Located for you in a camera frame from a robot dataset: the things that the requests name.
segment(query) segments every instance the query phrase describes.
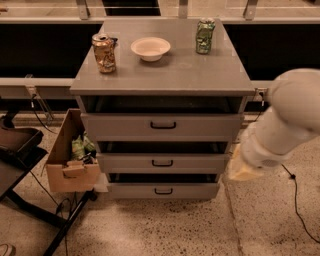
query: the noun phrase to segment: black cable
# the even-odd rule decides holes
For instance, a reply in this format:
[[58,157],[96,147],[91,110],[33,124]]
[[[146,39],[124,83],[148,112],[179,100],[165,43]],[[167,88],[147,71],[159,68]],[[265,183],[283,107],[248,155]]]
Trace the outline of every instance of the black cable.
[[31,97],[31,109],[32,109],[33,113],[35,114],[35,116],[37,117],[38,121],[41,123],[41,125],[42,125],[46,130],[48,130],[48,131],[51,132],[51,133],[57,134],[56,132],[51,131],[51,130],[49,129],[49,127],[48,127],[47,125],[45,125],[45,124],[41,121],[41,119],[39,118],[39,116],[38,116],[38,114],[37,114],[37,112],[36,112],[36,110],[35,110],[34,102],[33,102],[33,100],[34,100],[34,98],[35,98],[36,96],[37,96],[37,95],[33,94],[32,97]]
[[296,175],[292,174],[288,169],[287,167],[285,167],[283,164],[282,164],[282,167],[287,171],[287,173],[290,175],[290,179],[292,179],[294,181],[294,184],[295,184],[295,193],[294,193],[294,206],[295,206],[295,211],[296,211],[296,214],[298,215],[299,219],[301,220],[302,222],[302,225],[303,225],[303,228],[304,230],[306,231],[306,233],[308,234],[308,236],[313,240],[315,241],[316,243],[320,244],[320,240],[314,238],[310,232],[308,231],[307,227],[306,227],[306,224],[303,220],[303,218],[301,217],[300,213],[298,212],[298,183],[297,183],[297,180],[296,180]]
[[35,178],[35,180],[38,182],[38,184],[40,185],[40,187],[42,187],[42,189],[50,196],[50,198],[52,199],[52,201],[59,206],[59,204],[57,203],[56,200],[54,200],[54,198],[52,197],[52,195],[49,193],[49,191],[40,183],[40,181],[37,179],[37,177],[33,174],[32,171],[30,171],[30,173],[32,174],[32,176]]

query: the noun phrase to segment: brown cardboard box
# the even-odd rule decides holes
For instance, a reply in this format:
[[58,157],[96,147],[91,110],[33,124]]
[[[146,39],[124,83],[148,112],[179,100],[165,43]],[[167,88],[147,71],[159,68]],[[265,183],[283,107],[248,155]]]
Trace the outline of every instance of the brown cardboard box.
[[46,169],[51,192],[81,192],[92,190],[99,175],[98,164],[67,167],[71,156],[71,141],[83,134],[84,126],[79,109],[69,109],[57,139],[49,154]]

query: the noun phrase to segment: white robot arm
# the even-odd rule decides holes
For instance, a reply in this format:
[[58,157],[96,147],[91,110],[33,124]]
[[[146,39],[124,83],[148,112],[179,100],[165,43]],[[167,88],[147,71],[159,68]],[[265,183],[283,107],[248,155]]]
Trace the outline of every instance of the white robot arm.
[[320,70],[285,72],[272,82],[267,99],[271,107],[240,137],[240,157],[253,168],[274,168],[320,135]]

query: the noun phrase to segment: soda can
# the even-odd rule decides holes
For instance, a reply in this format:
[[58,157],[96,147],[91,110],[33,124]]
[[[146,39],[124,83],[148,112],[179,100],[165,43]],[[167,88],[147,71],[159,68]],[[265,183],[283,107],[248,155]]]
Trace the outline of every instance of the soda can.
[[92,36],[92,46],[99,71],[101,73],[111,73],[115,71],[115,40],[107,34],[95,34]]
[[212,34],[215,23],[212,19],[201,19],[198,22],[196,34],[196,52],[208,54],[211,51]]

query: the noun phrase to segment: drawer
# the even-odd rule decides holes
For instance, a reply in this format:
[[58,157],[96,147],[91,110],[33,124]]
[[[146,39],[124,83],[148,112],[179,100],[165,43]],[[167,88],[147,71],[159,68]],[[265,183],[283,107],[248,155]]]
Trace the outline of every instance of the drawer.
[[240,114],[82,114],[93,141],[231,141]]
[[194,184],[112,184],[111,198],[143,199],[211,199],[215,198],[218,183]]
[[97,154],[104,173],[223,173],[226,154]]

